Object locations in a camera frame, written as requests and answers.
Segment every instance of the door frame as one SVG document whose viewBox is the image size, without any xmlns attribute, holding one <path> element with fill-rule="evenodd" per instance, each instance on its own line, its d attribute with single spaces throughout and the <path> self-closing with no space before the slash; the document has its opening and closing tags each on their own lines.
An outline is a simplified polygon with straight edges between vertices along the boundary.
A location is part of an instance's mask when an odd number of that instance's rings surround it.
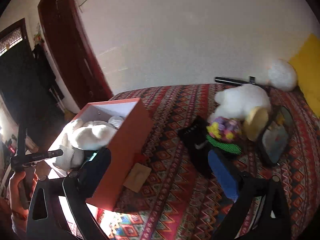
<svg viewBox="0 0 320 240">
<path fill-rule="evenodd" d="M 73 94 L 73 91 L 69 89 L 68 81 L 64 79 L 63 73 L 60 70 L 60 66 L 59 66 L 59 64 L 57 64 L 57 61 L 55 60 L 55 53 L 53 53 L 53 50 L 50 46 L 50 39 L 48 39 L 48 36 L 46 35 L 45 25 L 44 25 L 44 14 L 42 12 L 42 6 L 44 5 L 45 2 L 52 3 L 53 1 L 52 0 L 40 0 L 40 2 L 38 4 L 38 12 L 39 12 L 40 24 L 43 29 L 43 35 L 44 35 L 45 41 L 48 45 L 49 52 L 52 55 L 52 58 L 55 62 L 55 65 L 58 69 L 59 74 L 61 75 L 66 87 L 68 88 L 68 90 L 71 94 L 71 96 L 77 102 L 76 96 Z M 109 100 L 113 97 L 113 93 L 112 93 L 110 87 L 108 86 L 108 83 L 105 79 L 105 76 L 104 76 L 102 70 L 101 70 L 101 67 L 100 67 L 100 65 L 95 57 L 95 54 L 93 53 L 92 48 L 89 44 L 86 32 L 84 30 L 82 21 L 80 19 L 79 13 L 78 13 L 78 8 L 76 5 L 76 2 L 75 2 L 75 0 L 69 0 L 69 4 L 70 4 L 73 20 L 75 21 L 75 24 L 76 24 L 76 29 L 77 29 L 77 31 L 80 35 L 81 41 L 84 45 L 84 49 L 85 49 L 85 53 L 86 53 L 87 67 L 90 70 L 90 72 L 92 73 L 92 77 L 96 81 L 96 83 L 94 85 L 98 86 L 99 92 L 105 95 L 106 100 Z"/>
</svg>

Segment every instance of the colorful flowers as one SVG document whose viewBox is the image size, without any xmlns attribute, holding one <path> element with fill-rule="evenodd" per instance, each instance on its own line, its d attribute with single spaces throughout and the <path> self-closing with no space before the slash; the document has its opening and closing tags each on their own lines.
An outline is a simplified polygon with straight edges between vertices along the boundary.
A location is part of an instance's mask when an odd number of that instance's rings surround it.
<svg viewBox="0 0 320 240">
<path fill-rule="evenodd" d="M 240 125 L 240 122 L 236 119 L 219 116 L 210 126 L 207 126 L 207 131 L 211 137 L 229 143 L 241 135 Z"/>
</svg>

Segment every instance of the window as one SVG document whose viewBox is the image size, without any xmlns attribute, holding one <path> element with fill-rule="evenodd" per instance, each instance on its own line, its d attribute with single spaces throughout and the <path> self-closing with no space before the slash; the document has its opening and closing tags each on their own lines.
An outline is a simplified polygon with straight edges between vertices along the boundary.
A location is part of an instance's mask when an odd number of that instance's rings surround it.
<svg viewBox="0 0 320 240">
<path fill-rule="evenodd" d="M 21 29 L 18 28 L 0 40 L 0 56 L 18 42 L 22 41 Z"/>
<path fill-rule="evenodd" d="M 22 40 L 28 40 L 24 18 L 0 32 L 0 56 Z"/>
</svg>

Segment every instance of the yellow pillow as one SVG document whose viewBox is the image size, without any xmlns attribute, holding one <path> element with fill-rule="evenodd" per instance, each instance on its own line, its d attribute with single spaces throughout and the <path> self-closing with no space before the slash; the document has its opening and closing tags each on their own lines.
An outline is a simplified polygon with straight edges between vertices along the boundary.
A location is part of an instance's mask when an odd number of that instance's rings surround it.
<svg viewBox="0 0 320 240">
<path fill-rule="evenodd" d="M 298 85 L 304 97 L 320 117 L 320 40 L 312 33 L 289 63 L 297 72 Z"/>
</svg>

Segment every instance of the plush toy head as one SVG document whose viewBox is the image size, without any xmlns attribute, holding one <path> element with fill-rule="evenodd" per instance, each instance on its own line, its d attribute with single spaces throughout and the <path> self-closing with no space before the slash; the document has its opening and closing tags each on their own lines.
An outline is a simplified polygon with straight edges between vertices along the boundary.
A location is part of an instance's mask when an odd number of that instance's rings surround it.
<svg viewBox="0 0 320 240">
<path fill-rule="evenodd" d="M 284 60 L 276 60 L 268 69 L 268 76 L 273 87 L 282 91 L 291 91 L 297 86 L 297 73 Z"/>
<path fill-rule="evenodd" d="M 215 118 L 222 116 L 228 119 L 244 120 L 251 109 L 262 106 L 271 111 L 271 104 L 267 93 L 258 86 L 245 84 L 240 87 L 229 88 L 216 94 L 214 100 L 220 104 L 212 113 L 208 122 L 212 123 Z"/>
</svg>

